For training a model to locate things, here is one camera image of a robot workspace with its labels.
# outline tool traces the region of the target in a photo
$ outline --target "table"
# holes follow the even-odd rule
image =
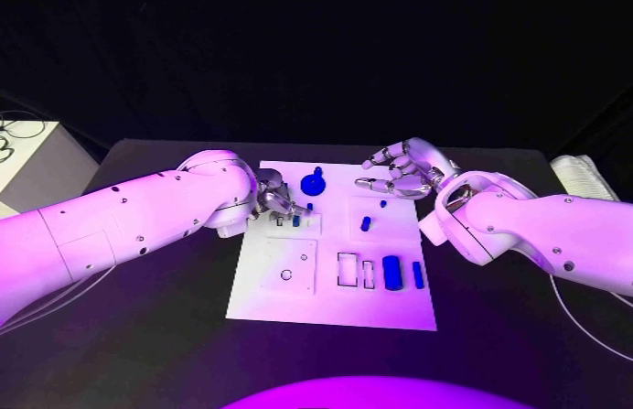
[[[42,133],[32,138],[20,139],[0,132],[14,149],[0,163],[0,219],[78,197],[98,169],[62,124],[43,124]],[[17,136],[34,135],[42,130],[40,121],[6,121],[6,125]]]
[[[378,151],[125,140],[88,190],[173,168],[206,148],[233,150],[252,167],[262,159],[360,164]],[[441,150],[464,169],[510,175],[539,196],[564,192],[536,151]],[[431,206],[417,203],[419,217]],[[225,319],[239,246],[241,237],[202,230],[124,263],[69,306],[0,338],[0,406],[219,407],[342,375],[421,377],[538,407],[631,406],[633,364],[579,332],[548,276],[517,253],[480,267],[424,238],[438,321],[438,332],[425,332]],[[630,308],[591,287],[559,285],[582,324],[631,353]]]

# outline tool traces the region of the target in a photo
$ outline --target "black curtain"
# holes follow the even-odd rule
[[[597,124],[604,136],[624,127],[624,110],[605,109],[631,83],[630,0],[0,7],[0,96],[102,148],[124,137],[385,145],[418,135],[555,156],[592,153]],[[614,148],[633,156],[627,142]]]

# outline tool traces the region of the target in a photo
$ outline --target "small blue piece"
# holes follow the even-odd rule
[[[301,191],[307,196],[317,196],[326,189],[326,181],[323,180],[323,170],[314,168],[314,174],[308,174],[301,179]]]
[[[419,266],[419,261],[412,262],[412,276],[415,278],[415,287],[424,288],[422,267]]]
[[[396,256],[389,255],[382,258],[382,273],[385,274],[385,288],[392,291],[402,290],[402,273]]]
[[[369,217],[363,218],[363,224],[360,225],[360,230],[363,232],[369,231],[369,223],[372,222],[372,219]]]

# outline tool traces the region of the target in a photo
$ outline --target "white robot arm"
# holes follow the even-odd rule
[[[203,226],[226,238],[251,215],[305,215],[281,175],[261,181],[229,151],[203,151],[173,171],[137,178],[0,221],[0,325],[34,300],[150,253]]]
[[[568,195],[538,198],[503,174],[461,173],[418,138],[383,148],[363,168],[391,159],[393,180],[359,178],[356,185],[402,199],[438,192],[419,221],[435,245],[448,241],[480,265],[517,251],[549,274],[633,296],[633,205]]]

